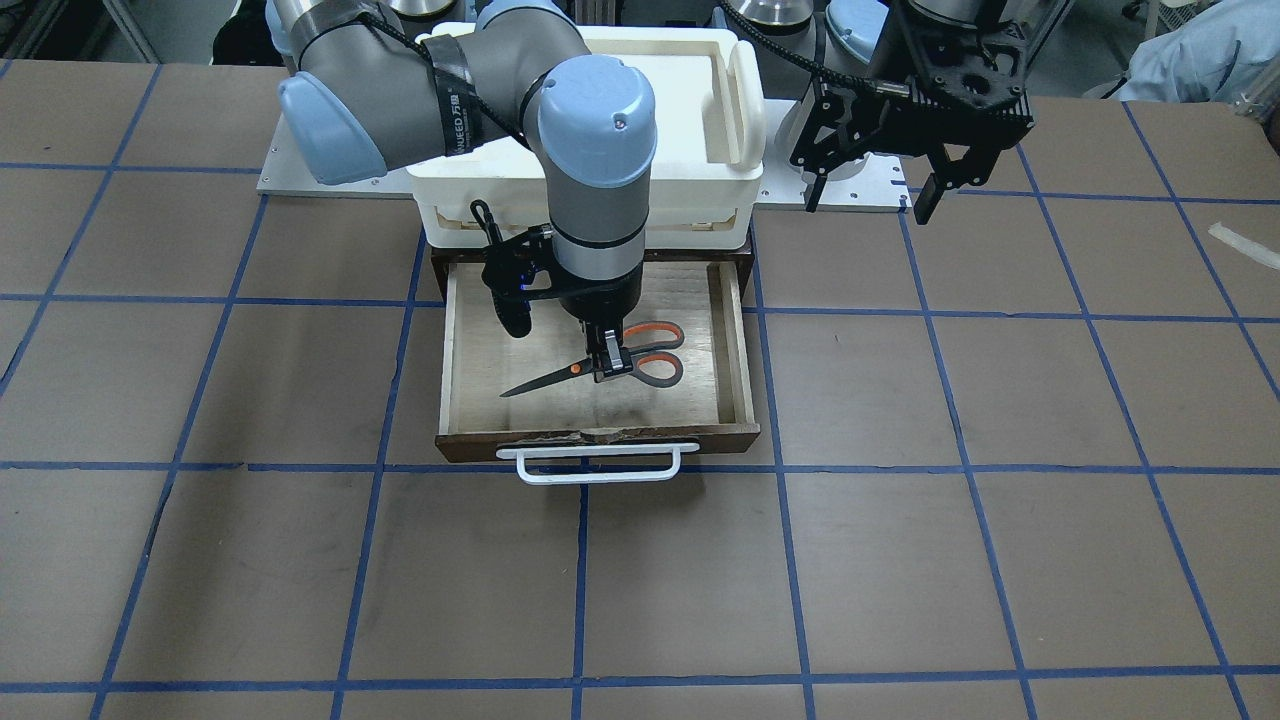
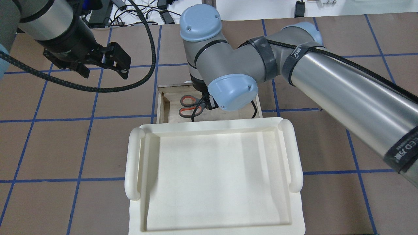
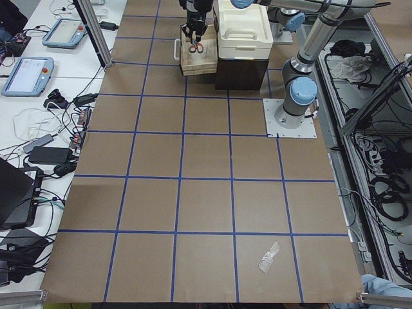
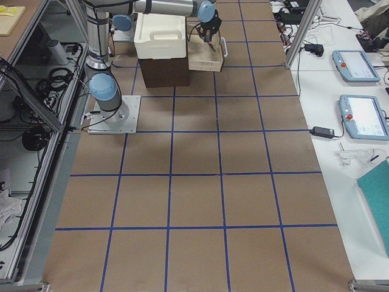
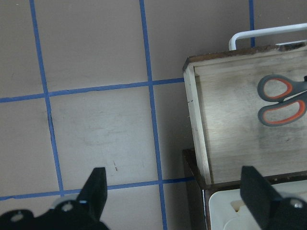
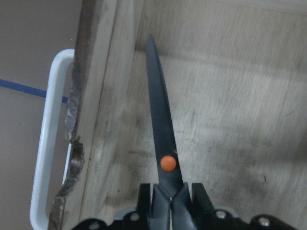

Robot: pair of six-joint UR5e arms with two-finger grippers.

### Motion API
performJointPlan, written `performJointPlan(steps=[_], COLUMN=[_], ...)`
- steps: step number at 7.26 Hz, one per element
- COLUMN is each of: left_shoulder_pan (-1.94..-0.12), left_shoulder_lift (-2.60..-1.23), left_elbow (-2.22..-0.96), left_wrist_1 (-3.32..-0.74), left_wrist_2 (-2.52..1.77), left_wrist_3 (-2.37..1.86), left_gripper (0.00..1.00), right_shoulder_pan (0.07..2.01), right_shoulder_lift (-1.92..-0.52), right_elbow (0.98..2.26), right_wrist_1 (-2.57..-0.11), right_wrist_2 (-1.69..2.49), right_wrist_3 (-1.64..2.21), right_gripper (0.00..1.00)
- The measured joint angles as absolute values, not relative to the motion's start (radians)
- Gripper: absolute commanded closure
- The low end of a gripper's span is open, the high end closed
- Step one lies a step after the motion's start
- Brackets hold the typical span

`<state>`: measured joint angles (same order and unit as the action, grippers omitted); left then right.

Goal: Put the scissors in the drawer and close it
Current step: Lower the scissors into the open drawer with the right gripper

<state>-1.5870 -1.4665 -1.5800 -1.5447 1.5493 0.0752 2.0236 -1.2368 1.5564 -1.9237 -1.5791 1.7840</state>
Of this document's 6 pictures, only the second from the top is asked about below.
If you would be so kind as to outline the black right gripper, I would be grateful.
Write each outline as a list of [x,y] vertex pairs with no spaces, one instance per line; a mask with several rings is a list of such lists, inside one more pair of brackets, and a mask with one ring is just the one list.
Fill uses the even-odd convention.
[[205,93],[202,97],[202,106],[207,110],[213,110],[218,108],[218,104],[215,99],[209,93]]

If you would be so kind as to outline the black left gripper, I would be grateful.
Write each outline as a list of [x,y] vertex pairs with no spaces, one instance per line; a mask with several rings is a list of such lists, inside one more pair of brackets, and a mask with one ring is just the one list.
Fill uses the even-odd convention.
[[54,39],[43,41],[44,55],[58,68],[70,69],[85,79],[90,70],[86,65],[110,69],[128,79],[131,57],[116,42],[106,47],[97,43],[93,33],[82,20],[73,20],[69,28]]

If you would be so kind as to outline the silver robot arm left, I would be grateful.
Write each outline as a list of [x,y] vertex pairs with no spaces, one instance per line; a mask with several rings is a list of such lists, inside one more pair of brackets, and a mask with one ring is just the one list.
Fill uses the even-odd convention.
[[60,69],[87,79],[88,65],[95,65],[128,78],[131,57],[116,42],[98,43],[67,0],[2,0],[2,53],[9,55],[18,29],[43,46],[43,56]]

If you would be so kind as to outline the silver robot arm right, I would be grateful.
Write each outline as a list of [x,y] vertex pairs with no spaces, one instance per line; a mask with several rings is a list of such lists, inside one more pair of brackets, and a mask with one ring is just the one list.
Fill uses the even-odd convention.
[[197,4],[180,16],[192,82],[224,111],[255,99],[257,85],[282,75],[417,186],[417,96],[329,52],[309,22],[248,39],[233,49],[218,11]]

